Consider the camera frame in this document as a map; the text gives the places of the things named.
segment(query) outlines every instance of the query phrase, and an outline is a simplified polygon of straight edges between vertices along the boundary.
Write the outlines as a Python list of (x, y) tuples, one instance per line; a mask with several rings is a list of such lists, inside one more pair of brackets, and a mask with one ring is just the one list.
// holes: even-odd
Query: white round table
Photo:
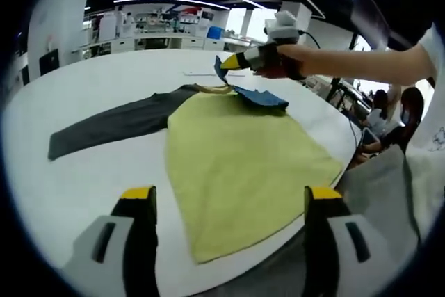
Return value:
[[(125, 190), (149, 184), (157, 189), (156, 280), (162, 296), (196, 294), (231, 280), (301, 229), (299, 217), (257, 245), (197, 265), (188, 251), (165, 171), (166, 130), (92, 147), (54, 162), (47, 159), (51, 134), (89, 116), (185, 83), (221, 85), (212, 75), (216, 54), (222, 59), (229, 55), (151, 50), (92, 58), (46, 74), (14, 96), (2, 124), (6, 170), (25, 228), (50, 265), (62, 267), (72, 256), (75, 238), (96, 217), (110, 214)], [(244, 77), (228, 77), (230, 83), (267, 89), (289, 101), (289, 114), (334, 158), (348, 165), (355, 151), (352, 127), (333, 106), (289, 79), (267, 80), (249, 70), (234, 74)]]

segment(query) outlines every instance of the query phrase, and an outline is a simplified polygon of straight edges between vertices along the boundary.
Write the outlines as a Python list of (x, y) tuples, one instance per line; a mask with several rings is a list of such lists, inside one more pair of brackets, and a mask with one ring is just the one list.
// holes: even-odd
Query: monitor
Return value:
[(391, 31), (374, 0), (354, 0), (350, 20), (372, 49), (386, 49)]

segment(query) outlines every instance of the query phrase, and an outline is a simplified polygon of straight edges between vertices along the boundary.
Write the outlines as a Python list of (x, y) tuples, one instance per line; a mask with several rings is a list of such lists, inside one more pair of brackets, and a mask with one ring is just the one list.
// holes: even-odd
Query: face mask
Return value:
[(406, 111), (405, 109), (402, 110), (402, 114), (400, 115), (402, 122), (407, 125), (408, 122), (410, 121), (410, 112)]

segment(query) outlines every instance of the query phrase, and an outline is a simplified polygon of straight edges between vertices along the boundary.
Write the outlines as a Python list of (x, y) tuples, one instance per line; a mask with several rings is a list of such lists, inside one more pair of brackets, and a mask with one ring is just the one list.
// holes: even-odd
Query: dark gray sleeve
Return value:
[(51, 135), (48, 158), (54, 160), (96, 145), (153, 134), (166, 128), (168, 117), (197, 92), (196, 86), (184, 85), (82, 120)]

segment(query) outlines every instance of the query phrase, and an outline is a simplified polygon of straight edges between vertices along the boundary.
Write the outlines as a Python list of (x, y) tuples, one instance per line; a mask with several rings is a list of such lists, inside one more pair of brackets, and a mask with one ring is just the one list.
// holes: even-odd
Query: human hand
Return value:
[[(305, 61), (307, 54), (311, 51), (311, 48), (302, 46), (302, 45), (279, 45), (277, 47), (278, 54), (286, 56), (290, 59), (293, 59), (296, 62), (296, 66), (298, 67), (297, 73), (304, 76), (301, 73), (302, 64)], [(260, 69), (257, 71), (256, 75), (262, 76), (264, 78), (269, 79), (278, 79), (278, 78), (287, 78), (288, 74), (286, 69), (280, 65), (276, 67), (268, 67), (264, 69)]]

